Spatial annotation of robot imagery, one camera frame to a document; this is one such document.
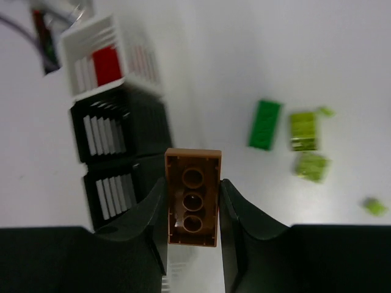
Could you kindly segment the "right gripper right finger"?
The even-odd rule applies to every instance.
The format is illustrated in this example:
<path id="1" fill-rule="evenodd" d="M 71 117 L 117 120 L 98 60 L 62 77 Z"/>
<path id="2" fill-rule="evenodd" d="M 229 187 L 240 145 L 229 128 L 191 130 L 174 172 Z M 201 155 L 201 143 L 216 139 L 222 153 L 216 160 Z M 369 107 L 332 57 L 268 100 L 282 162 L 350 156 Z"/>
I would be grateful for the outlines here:
<path id="1" fill-rule="evenodd" d="M 389 292 L 390 227 L 286 226 L 221 181 L 226 292 Z"/>

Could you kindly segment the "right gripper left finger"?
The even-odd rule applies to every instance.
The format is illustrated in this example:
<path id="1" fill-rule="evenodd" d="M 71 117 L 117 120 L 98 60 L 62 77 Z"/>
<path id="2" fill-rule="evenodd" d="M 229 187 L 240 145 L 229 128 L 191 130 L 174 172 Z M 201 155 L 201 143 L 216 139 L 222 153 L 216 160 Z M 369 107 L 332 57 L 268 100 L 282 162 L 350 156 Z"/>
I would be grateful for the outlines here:
<path id="1" fill-rule="evenodd" d="M 108 225 L 3 228 L 2 292 L 160 292 L 167 269 L 167 183 Z"/>

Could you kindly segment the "orange brick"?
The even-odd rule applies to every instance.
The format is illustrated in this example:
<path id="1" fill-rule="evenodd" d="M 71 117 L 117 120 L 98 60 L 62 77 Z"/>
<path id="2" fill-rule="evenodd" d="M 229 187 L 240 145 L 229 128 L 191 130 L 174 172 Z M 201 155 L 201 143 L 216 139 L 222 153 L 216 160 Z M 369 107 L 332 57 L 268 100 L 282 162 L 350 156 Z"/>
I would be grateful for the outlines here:
<path id="1" fill-rule="evenodd" d="M 164 157 L 168 243 L 217 246 L 222 151 L 169 148 Z"/>

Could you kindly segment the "red long brick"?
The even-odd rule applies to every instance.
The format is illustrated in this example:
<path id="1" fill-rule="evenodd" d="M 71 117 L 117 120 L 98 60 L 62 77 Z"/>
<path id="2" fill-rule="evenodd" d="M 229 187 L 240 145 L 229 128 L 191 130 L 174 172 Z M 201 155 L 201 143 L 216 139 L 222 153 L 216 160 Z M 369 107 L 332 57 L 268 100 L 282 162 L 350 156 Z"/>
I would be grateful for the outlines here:
<path id="1" fill-rule="evenodd" d="M 102 86 L 122 78 L 117 50 L 107 46 L 92 54 L 97 85 Z"/>

